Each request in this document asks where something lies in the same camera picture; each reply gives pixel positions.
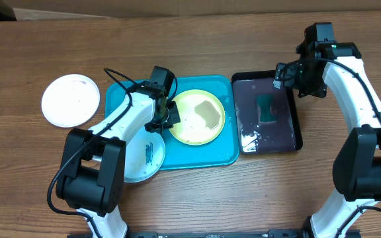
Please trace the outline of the yellow-rimmed plate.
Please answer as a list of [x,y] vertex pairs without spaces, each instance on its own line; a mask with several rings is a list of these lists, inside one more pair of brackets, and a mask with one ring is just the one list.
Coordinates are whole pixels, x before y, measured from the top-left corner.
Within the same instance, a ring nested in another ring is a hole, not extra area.
[[226,111],[220,100],[208,91],[191,89],[178,94],[180,122],[169,131],[187,145],[204,145],[216,139],[226,123]]

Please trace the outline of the light blue plate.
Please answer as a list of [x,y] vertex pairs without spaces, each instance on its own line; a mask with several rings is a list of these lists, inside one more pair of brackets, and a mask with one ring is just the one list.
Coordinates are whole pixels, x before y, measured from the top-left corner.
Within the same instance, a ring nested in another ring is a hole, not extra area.
[[124,182],[139,183],[154,176],[165,158],[165,142],[160,134],[141,128],[126,147]]

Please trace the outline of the green scrubbing sponge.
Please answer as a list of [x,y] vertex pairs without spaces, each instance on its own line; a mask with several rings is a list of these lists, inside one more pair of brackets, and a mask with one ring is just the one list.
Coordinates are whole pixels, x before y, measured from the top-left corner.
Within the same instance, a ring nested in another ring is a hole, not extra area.
[[260,122],[274,122],[275,116],[271,112],[271,104],[273,103],[272,95],[258,95],[256,98],[257,106],[259,107]]

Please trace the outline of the white plate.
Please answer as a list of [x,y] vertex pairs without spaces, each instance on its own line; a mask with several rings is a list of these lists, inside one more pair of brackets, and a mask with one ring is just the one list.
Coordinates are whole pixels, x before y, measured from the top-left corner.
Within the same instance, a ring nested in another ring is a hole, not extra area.
[[42,113],[49,123],[73,128],[89,121],[100,104],[97,84],[80,74],[64,75],[48,85],[42,95]]

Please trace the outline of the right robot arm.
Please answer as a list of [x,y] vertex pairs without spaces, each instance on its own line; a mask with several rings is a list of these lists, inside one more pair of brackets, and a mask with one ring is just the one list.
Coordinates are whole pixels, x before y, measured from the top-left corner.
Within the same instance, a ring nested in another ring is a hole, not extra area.
[[323,98],[330,90],[349,131],[333,162],[334,189],[308,217],[305,237],[360,237],[350,227],[367,210],[381,212],[381,101],[353,42],[338,42],[330,22],[316,22],[297,46],[299,59],[278,63],[273,87],[298,90],[298,97]]

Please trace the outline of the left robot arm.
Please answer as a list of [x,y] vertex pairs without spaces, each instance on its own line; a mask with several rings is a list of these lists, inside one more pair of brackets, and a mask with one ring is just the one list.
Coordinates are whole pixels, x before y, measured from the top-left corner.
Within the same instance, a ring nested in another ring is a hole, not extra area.
[[172,86],[174,73],[155,66],[147,81],[133,82],[102,122],[67,135],[60,168],[47,191],[48,207],[85,219],[90,237],[129,237],[118,207],[124,186],[126,150],[139,130],[160,134],[180,121]]

